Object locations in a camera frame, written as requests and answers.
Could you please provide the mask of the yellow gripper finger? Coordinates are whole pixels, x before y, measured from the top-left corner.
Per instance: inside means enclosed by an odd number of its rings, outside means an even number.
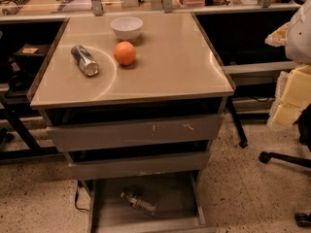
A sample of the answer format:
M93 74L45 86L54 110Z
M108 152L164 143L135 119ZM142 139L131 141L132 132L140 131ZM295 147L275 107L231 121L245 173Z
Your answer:
M264 42L272 47L284 47L287 42L288 23L283 24L281 27L269 34Z
M282 71L269 112L269 127L291 127L311 104L311 66Z

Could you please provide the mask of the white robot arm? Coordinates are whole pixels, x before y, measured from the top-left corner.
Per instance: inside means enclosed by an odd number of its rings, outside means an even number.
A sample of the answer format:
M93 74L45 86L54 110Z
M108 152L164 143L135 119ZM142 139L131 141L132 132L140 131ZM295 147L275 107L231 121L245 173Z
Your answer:
M284 47L286 57L297 64L290 72L281 72L269 112L267 125L281 130L291 127L311 104L311 0L306 0L265 42Z

